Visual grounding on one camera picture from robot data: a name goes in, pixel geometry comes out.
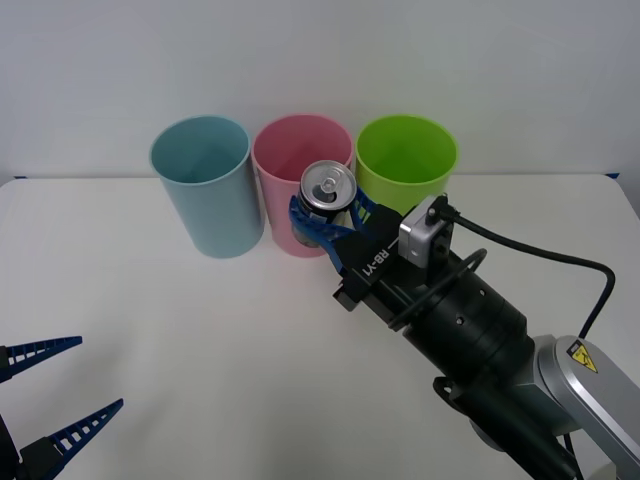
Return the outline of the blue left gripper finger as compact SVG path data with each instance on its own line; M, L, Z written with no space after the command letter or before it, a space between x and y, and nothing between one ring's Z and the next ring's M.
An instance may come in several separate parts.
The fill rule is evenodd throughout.
M55 479L123 406L124 400L118 399L87 417L22 448L18 478Z
M15 375L83 342L81 336L62 337L41 340L25 344L0 347L1 374L0 382L4 383Z

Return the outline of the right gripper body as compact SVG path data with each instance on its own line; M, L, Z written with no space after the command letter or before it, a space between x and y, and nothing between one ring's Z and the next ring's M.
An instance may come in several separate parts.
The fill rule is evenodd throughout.
M450 251L453 225L436 212L412 212L388 246L360 256L334 297L349 311L366 302L390 329L412 323L428 303L476 270L476 255Z

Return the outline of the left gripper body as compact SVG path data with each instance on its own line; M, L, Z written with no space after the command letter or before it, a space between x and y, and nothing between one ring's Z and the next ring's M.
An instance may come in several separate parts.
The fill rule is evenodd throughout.
M20 458L12 437L0 417L0 480L15 480Z

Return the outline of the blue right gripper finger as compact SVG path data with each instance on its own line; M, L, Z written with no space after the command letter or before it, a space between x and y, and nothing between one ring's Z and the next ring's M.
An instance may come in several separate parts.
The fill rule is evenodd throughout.
M350 218L351 204L347 209ZM351 233L359 231L356 231L354 226L353 229L351 229L334 223L321 222L316 219L310 211L306 211L304 209L303 203L299 199L298 195L294 195L290 198L288 211L289 219L294 230L323 249L328 254L336 271L341 273L343 270L343 264L336 251L336 242Z
M358 187L354 201L350 206L352 224L367 238L396 238L398 236L401 215L379 203L374 202Z

